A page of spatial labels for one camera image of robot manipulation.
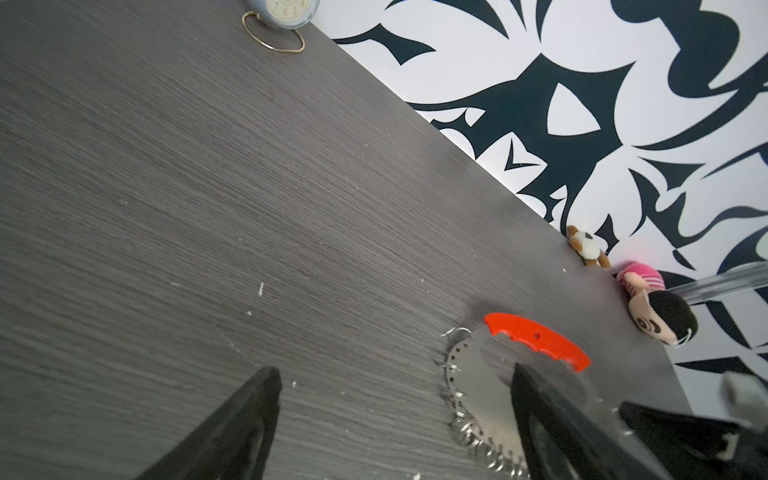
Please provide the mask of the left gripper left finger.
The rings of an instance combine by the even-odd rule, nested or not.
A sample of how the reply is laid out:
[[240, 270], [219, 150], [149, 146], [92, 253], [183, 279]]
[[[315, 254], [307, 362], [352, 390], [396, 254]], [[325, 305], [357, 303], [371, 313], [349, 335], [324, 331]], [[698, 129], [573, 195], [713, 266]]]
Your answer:
[[280, 413], [282, 381], [259, 369], [140, 479], [261, 479]]

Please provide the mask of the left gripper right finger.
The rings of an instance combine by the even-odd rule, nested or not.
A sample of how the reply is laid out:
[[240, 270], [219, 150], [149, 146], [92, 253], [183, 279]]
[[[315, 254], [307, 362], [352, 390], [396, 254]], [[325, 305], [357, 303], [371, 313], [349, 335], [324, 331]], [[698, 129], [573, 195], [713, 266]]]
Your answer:
[[565, 362], [519, 363], [511, 406], [532, 479], [670, 479], [642, 437], [645, 407], [611, 405]]

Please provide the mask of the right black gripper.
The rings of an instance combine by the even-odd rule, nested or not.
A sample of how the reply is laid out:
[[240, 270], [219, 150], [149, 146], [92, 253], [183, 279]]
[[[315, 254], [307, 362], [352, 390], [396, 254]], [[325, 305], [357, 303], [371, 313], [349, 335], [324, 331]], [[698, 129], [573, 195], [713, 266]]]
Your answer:
[[674, 479], [765, 479], [767, 431], [623, 402], [619, 415]]

